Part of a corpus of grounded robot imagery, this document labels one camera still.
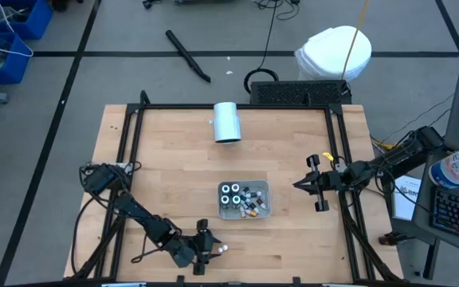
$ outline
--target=blue storage bin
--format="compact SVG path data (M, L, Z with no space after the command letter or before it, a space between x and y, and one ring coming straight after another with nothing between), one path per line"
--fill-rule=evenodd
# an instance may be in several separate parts
M30 54L24 42L15 33L0 33L0 39L12 43L10 51L23 54ZM22 81L29 57L9 53L6 56L5 64L0 68L0 85L18 84Z
M15 33L21 39L40 39L53 16L53 11L45 0L0 0L0 3L3 7L6 4L8 6L18 4L33 7L26 22L10 22ZM6 22L0 22L0 33L7 32L11 31L6 27Z

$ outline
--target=table leg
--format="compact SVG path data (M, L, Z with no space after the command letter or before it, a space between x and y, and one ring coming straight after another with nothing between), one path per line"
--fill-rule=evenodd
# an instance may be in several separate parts
M440 247L440 239L435 239L435 243L430 245L428 249L428 256L426 258L426 264L424 265L424 271L422 277L428 280L433 280L435 273L435 263L437 262L438 248ZM415 273L417 276L421 276L420 272Z

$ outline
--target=computer keyboard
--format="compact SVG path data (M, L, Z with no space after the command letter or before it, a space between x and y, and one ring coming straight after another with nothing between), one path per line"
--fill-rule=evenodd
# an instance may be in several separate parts
M346 81L254 81L251 83L252 104L351 104Z
M433 197L431 225L435 228L459 235L459 196L437 189Z

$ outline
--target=concrete floor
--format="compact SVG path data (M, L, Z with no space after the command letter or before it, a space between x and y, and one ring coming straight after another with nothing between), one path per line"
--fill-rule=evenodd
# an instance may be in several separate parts
M93 10L97 12L93 13L95 21L83 42L84 28L98 2L99 9ZM292 52L324 29L355 26L363 3L304 0L296 18L275 22L269 49ZM441 3L457 33L449 32L439 9ZM163 0L149 11L136 0L85 0L82 5L71 1L67 12L53 15L45 36L29 41L35 51L43 53L30 60L23 82L0 86L0 91L10 94L10 102L0 104L0 263L26 193L33 190L33 174L40 179L34 181L39 183L34 188L36 198L7 285L61 279L82 196L76 172L92 157L104 106L136 102L141 89L154 103L248 103L243 78L261 62L261 57L256 57L259 53L252 51L265 47L271 13L259 10L250 0L185 6ZM220 57L196 59L212 76L211 85L196 77L179 57L142 53L136 57L74 58L84 46L91 52L174 51L164 36L167 29L189 50L225 51L218 53ZM363 32L375 52L397 52L389 55L394 57L376 53L351 83L353 101L364 105L371 134L384 139L453 93L459 69L455 44L459 1L372 0ZM295 80L298 73L294 57L268 57L265 67L275 70L281 80ZM71 80L75 77L71 87L65 84L69 74ZM429 124L448 107L450 100L390 141L411 128ZM51 125L53 116L63 109L56 130ZM442 134L447 118L435 124ZM48 133L53 141L45 140ZM45 165L43 175L41 164ZM406 279L459 286L459 250L442 245L435 278L425 281L415 277L414 271L424 266L427 246L410 240L398 249Z

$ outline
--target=wooden tabletop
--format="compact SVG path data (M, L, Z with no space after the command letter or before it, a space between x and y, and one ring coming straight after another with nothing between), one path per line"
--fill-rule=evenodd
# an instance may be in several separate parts
M343 110L353 160L372 159L363 107L347 105ZM123 105L106 106L93 162L114 163L124 111ZM145 111L137 156L143 168L135 173L132 194L150 212L171 219L184 234L195 234L196 221L208 218L209 228L229 250L210 262L204 276L192 275L192 265L177 268L168 253L155 253L132 264L131 259L141 252L144 231L127 220L119 281L176 281L178 275L185 275L187 282L288 283L292 277L300 277L305 283L351 282L335 193L325 193L330 210L317 213L316 197L292 187L309 171L307 156L330 151L324 112L239 110L238 115L242 141L224 145L214 142L210 109ZM333 122L339 141L335 117ZM320 170L328 171L328 159L322 156L320 160ZM253 179L269 182L272 215L256 220L220 219L218 184ZM378 237L391 231L384 199L370 191L364 191L360 198L372 246L390 269L402 277L396 248L378 244ZM80 221L76 244L78 269L100 240L104 215L105 210L94 203ZM360 274L365 277L362 252L357 241L355 245ZM154 248L148 241L147 250ZM65 276L71 274L67 264Z

